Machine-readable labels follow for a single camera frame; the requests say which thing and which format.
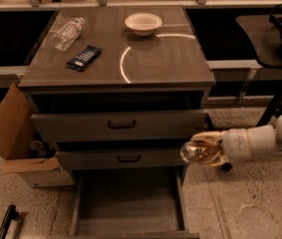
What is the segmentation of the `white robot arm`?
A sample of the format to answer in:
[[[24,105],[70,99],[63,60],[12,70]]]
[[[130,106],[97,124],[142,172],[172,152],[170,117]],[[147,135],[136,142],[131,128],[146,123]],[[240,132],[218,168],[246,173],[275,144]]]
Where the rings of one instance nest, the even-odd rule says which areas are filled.
[[[273,125],[197,133],[180,151],[184,162],[204,166],[267,154],[282,155],[282,116]]]

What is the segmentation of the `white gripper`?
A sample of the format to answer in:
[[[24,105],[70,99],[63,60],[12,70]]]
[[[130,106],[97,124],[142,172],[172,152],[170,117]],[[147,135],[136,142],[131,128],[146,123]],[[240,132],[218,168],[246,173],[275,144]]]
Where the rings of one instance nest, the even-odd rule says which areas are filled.
[[[194,161],[203,166],[221,166],[229,159],[250,159],[266,154],[276,154],[279,144],[272,125],[253,128],[232,128],[227,131],[205,131],[195,134],[192,142],[203,141],[209,144],[198,145],[194,151]]]

